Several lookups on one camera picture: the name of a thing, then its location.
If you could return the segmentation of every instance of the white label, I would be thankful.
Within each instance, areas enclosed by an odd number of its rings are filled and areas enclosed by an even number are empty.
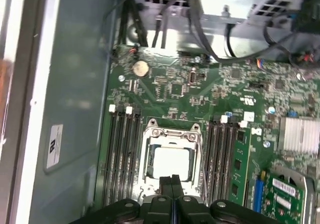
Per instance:
[[[291,210],[291,203],[288,202],[287,200],[285,200],[285,199],[277,196],[277,197],[276,197],[276,201],[277,201],[279,204],[281,204],[282,206],[284,206],[285,208]]]
[[[280,190],[284,191],[285,193],[288,193],[289,195],[295,197],[296,196],[296,190],[289,185],[277,180],[272,180],[272,185],[274,185],[276,188],[279,188]]]
[[[50,168],[59,162],[63,127],[63,124],[51,127],[46,168]]]
[[[255,121],[255,113],[254,112],[244,112],[243,120],[247,122],[254,122]]]
[[[254,106],[256,103],[256,100],[254,98],[240,98],[240,101],[242,101],[245,105]]]

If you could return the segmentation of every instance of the capacitor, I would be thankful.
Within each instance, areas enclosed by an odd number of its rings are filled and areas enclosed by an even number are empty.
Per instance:
[[[270,106],[270,107],[266,110],[266,112],[269,113],[269,114],[275,114],[275,113],[276,113],[276,109],[275,109],[275,107]]]
[[[149,72],[149,65],[147,62],[139,60],[133,65],[132,70],[136,76],[138,76],[139,78],[143,78]]]
[[[285,214],[284,210],[283,209],[279,209],[279,214],[280,214],[280,216],[283,216]]]
[[[225,112],[225,114],[230,118],[230,117],[232,117],[232,112]]]

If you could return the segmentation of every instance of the barcode label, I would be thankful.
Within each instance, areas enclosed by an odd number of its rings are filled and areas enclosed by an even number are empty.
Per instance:
[[[284,191],[285,193],[288,193],[289,195],[291,195],[293,197],[296,196],[296,190],[293,187],[290,187],[289,185],[287,185],[277,179],[273,179],[272,184],[276,188],[279,188],[280,190]]]
[[[279,203],[280,205],[284,206],[285,208],[291,210],[291,203],[288,202],[287,200],[277,196],[276,202]]]

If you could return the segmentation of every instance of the pci slot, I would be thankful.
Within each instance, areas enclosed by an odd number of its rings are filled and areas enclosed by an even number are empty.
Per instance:
[[[265,187],[264,181],[260,179],[257,179],[255,181],[253,210],[257,213],[261,213],[264,187]]]
[[[230,123],[209,124],[204,171],[210,203],[228,199],[237,129]]]

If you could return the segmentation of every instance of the screw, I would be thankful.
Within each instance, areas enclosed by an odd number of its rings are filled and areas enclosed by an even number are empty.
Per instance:
[[[264,146],[265,148],[269,148],[269,147],[271,146],[271,143],[270,143],[269,141],[264,141],[264,142],[263,142],[263,146]]]
[[[190,139],[191,141],[194,141],[194,140],[196,139],[195,134],[190,134],[190,135],[189,135],[189,139]]]
[[[157,129],[152,130],[152,135],[153,136],[159,136],[159,131]]]
[[[297,78],[299,81],[305,81],[305,80],[306,80],[301,73],[297,73],[297,74],[296,74],[296,78]]]
[[[195,63],[200,63],[200,61],[201,61],[201,58],[200,58],[199,56],[196,56],[196,57],[194,58],[194,62],[195,62]]]
[[[209,61],[210,61],[210,63],[213,63],[215,61],[215,59],[210,55],[209,56]]]
[[[217,205],[218,207],[220,207],[220,208],[225,208],[225,207],[226,207],[226,204],[223,203],[223,202],[218,202],[216,205]]]
[[[279,209],[279,214],[280,214],[280,216],[283,216],[285,214],[284,210],[283,209]]]
[[[191,201],[191,198],[190,198],[190,197],[184,197],[183,200],[184,200],[185,202],[190,202],[190,201]]]
[[[177,10],[175,10],[175,9],[171,10],[171,15],[172,16],[176,16],[177,15]]]
[[[118,77],[118,79],[119,79],[120,82],[123,82],[123,81],[125,80],[125,77],[124,77],[123,75],[120,75],[120,76]]]

